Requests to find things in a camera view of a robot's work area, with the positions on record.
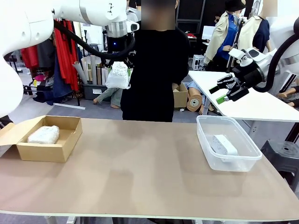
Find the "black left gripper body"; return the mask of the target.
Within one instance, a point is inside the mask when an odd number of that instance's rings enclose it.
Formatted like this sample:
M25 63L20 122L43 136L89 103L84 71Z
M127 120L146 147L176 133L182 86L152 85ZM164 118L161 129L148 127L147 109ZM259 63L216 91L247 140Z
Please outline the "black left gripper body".
M122 61L131 51L131 35L119 38L107 37L107 56L108 60Z

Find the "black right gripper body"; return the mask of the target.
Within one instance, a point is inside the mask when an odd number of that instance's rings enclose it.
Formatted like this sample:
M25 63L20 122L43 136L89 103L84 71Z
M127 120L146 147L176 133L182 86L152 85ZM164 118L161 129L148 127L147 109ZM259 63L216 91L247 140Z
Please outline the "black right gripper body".
M237 65L233 68L233 73L242 87L252 88L264 81L263 72L255 62L245 67Z

